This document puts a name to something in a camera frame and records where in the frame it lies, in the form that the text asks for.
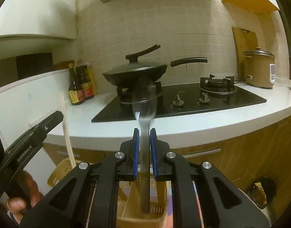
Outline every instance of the bottle label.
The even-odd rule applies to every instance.
[[[91,82],[82,84],[84,97],[89,97],[94,95],[93,86]]]
[[[72,104],[79,103],[80,101],[82,101],[84,99],[82,90],[69,91],[69,95],[70,95],[70,99],[71,99]]]

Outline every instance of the cutting board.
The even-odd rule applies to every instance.
[[[245,58],[243,52],[246,50],[253,50],[258,47],[256,33],[238,27],[232,27],[234,41],[237,55],[237,70],[239,73],[239,80],[245,80]]]

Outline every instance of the chopstick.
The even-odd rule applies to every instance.
[[[70,141],[70,135],[68,131],[68,123],[67,123],[67,111],[65,108],[65,103],[64,103],[64,94],[60,94],[60,101],[61,101],[61,112],[63,114],[63,121],[62,121],[62,128],[63,128],[63,134],[65,138],[65,145],[67,148],[68,156],[70,159],[71,167],[74,169],[76,167],[76,161]]]

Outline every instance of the gas stove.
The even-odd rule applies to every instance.
[[[200,83],[161,86],[154,83],[157,94],[156,118],[220,111],[265,103],[266,99],[234,85],[234,77],[201,78]],[[134,120],[131,90],[117,88],[114,98],[92,122]]]

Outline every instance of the metal bolt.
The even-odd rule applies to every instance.
[[[118,159],[122,159],[125,156],[125,154],[123,152],[116,152],[115,153],[115,157]]]
[[[210,169],[212,167],[212,164],[210,162],[203,162],[203,168]]]
[[[81,162],[81,163],[79,164],[79,169],[81,169],[81,170],[85,170],[86,168],[88,168],[88,163],[86,163],[86,162]]]
[[[176,157],[176,154],[174,152],[168,152],[166,153],[166,156],[169,158],[169,159],[173,159]]]

